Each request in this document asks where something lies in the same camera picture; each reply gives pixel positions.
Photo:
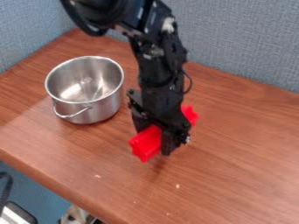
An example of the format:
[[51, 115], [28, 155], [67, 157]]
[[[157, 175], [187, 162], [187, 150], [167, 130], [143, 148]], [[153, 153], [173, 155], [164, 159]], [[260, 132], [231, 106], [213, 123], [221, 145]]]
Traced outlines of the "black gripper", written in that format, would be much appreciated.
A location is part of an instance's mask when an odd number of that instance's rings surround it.
[[181, 111], [183, 92], [153, 88], [129, 89], [125, 94], [135, 131], [156, 125], [163, 131], [161, 154], [169, 156], [191, 138], [192, 125]]

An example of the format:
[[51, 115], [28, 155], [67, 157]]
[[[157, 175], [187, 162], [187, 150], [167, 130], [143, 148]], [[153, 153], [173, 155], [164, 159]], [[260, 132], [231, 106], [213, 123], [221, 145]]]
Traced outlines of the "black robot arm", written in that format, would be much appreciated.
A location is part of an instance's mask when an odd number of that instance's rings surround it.
[[128, 90], [135, 130], [161, 129], [161, 154], [168, 156], [191, 138], [183, 114], [192, 78], [184, 71], [188, 51], [172, 9], [163, 0], [60, 0], [76, 26], [93, 37], [113, 30], [127, 37], [139, 68], [137, 90]]

